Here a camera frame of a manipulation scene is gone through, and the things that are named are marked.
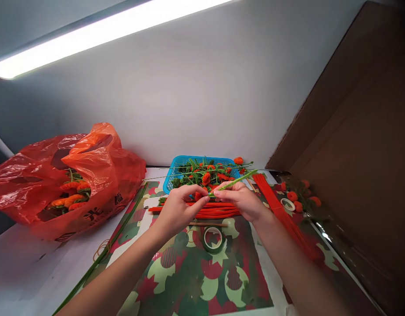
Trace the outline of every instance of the bundle of red pipe cleaners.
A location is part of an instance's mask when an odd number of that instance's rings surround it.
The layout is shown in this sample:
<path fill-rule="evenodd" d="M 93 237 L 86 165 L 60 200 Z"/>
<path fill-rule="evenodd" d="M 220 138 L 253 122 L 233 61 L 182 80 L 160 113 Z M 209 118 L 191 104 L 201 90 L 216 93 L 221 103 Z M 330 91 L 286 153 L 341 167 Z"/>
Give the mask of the bundle of red pipe cleaners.
<path fill-rule="evenodd" d="M 258 185 L 259 189 L 262 191 L 262 194 L 268 201 L 271 211 L 278 220 L 282 223 L 287 232 L 292 236 L 294 241 L 302 248 L 303 252 L 311 259 L 319 259 L 318 252 L 310 245 L 299 227 L 291 220 L 290 216 L 284 210 L 284 207 L 281 205 L 280 201 L 277 199 L 274 191 L 269 186 L 268 182 L 265 180 L 262 174 L 253 175 L 254 181 Z"/>
<path fill-rule="evenodd" d="M 158 207 L 149 208 L 150 212 L 161 212 L 167 198 L 160 198 Z M 195 204 L 195 201 L 188 202 L 188 205 Z M 240 215 L 237 208 L 231 203 L 208 202 L 195 216 L 196 219 L 223 219 L 227 217 Z"/>

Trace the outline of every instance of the masking tape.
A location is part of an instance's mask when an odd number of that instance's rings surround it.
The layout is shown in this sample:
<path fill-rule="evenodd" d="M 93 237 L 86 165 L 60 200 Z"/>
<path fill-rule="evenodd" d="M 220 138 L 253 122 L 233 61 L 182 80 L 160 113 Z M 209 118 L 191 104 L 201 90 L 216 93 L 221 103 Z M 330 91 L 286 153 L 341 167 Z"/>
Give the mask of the masking tape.
<path fill-rule="evenodd" d="M 215 244 L 215 245 L 212 243 L 211 243 L 211 245 L 207 244 L 207 242 L 205 240 L 205 235 L 209 232 L 220 235 L 220 241 L 217 244 Z M 222 250 L 225 239 L 226 239 L 226 237 L 224 236 L 223 232 L 221 230 L 219 230 L 216 226 L 207 226 L 207 228 L 205 228 L 204 236 L 202 238 L 202 244 L 204 245 L 204 248 L 207 252 L 212 253 L 212 254 L 217 254 Z"/>
<path fill-rule="evenodd" d="M 283 204 L 285 209 L 287 209 L 289 211 L 294 211 L 296 209 L 296 206 L 294 206 L 294 203 L 292 201 L 290 201 L 289 199 L 282 198 L 280 203 Z"/>

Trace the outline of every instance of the red plastic bag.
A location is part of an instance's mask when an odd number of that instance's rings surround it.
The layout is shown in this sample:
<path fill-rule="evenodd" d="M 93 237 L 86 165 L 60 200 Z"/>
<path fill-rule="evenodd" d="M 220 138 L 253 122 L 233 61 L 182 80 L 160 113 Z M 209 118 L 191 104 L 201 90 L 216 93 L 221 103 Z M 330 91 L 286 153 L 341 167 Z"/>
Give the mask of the red plastic bag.
<path fill-rule="evenodd" d="M 70 167 L 90 184 L 86 205 L 45 221 L 41 212 L 69 181 Z M 86 134 L 57 136 L 23 148 L 0 165 L 0 210 L 33 234 L 66 241 L 120 212 L 137 193 L 145 161 L 122 148 L 114 127 L 95 124 Z"/>

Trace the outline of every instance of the left hand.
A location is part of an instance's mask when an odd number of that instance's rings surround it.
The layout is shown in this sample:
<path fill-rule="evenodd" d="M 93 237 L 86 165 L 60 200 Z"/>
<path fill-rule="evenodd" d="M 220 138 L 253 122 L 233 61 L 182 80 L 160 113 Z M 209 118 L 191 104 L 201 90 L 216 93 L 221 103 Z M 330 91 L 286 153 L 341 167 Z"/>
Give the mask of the left hand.
<path fill-rule="evenodd" d="M 190 201 L 189 195 L 195 192 L 201 193 L 203 197 L 189 206 L 186 202 Z M 170 238 L 188 226 L 209 200 L 208 192 L 196 184 L 173 189 L 153 226 L 157 226 L 158 231 L 165 232 Z"/>

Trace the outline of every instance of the light tube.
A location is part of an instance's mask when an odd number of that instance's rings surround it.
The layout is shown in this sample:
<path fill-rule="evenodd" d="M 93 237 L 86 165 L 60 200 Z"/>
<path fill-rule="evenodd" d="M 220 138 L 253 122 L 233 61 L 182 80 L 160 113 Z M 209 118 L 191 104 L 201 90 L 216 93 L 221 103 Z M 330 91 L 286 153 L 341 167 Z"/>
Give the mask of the light tube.
<path fill-rule="evenodd" d="M 0 61 L 0 77 L 12 79 L 83 50 L 229 1 L 152 0 Z"/>

